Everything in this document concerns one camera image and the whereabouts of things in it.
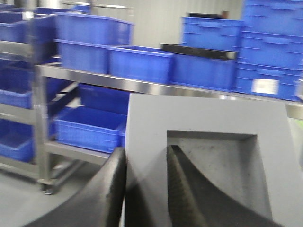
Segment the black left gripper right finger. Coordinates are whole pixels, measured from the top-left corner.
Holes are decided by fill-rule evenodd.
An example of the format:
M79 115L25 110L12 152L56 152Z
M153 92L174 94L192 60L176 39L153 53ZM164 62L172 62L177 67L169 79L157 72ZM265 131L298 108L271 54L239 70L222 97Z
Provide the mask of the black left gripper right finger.
M174 227L277 227L212 184L177 145L167 147L169 216Z

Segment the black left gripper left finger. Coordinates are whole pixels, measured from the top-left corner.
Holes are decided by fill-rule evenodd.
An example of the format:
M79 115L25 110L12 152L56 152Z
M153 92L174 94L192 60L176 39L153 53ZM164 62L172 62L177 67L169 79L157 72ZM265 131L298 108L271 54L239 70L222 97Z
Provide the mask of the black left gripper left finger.
M92 179L29 227L117 227L126 188L126 154L118 147Z

